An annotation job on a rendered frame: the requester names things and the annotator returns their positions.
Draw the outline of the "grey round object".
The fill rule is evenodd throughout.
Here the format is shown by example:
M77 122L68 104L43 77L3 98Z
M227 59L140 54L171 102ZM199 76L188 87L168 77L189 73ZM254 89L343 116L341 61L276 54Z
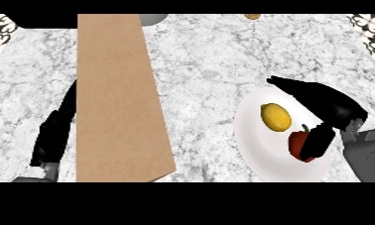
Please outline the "grey round object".
M143 27L158 24L167 18L167 14L140 14L140 25Z

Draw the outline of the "black appliance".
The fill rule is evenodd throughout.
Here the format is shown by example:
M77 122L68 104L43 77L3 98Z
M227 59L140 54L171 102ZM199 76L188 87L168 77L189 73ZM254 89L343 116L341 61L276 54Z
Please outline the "black appliance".
M7 17L25 29L75 29L78 16L74 14L9 14Z

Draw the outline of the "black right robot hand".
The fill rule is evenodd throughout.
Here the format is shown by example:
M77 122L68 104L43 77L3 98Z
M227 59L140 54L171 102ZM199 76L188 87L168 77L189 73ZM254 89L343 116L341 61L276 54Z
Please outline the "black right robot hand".
M363 125L368 119L368 111L359 103L337 89L317 82L272 76L267 83L273 84L312 114L322 123L310 129L300 149L300 159L320 158L335 137L334 129L347 130L351 123Z

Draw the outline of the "yellow lemon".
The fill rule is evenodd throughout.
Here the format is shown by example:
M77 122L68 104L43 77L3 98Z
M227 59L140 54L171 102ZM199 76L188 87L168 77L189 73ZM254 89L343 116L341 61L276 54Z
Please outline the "yellow lemon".
M261 119L275 132L283 132L291 126L291 116L286 110L275 103L261 105Z

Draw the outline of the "red bell pepper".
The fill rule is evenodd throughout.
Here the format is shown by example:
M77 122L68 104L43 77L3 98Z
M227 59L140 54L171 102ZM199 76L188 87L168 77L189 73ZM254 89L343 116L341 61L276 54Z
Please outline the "red bell pepper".
M306 125L301 125L301 131L292 132L288 136L288 152L298 160L301 160L300 151L307 139L307 135L309 128Z

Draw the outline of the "white round plate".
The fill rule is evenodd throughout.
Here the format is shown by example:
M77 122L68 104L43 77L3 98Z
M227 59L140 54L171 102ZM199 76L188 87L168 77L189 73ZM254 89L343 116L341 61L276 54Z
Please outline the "white round plate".
M261 119L261 105L275 103L291 116L291 126L275 132ZM235 116L235 140L250 169L266 182L314 182L325 177L331 153L312 162L301 162L288 152L288 136L313 128L322 121L297 100L276 87L264 87L245 96Z

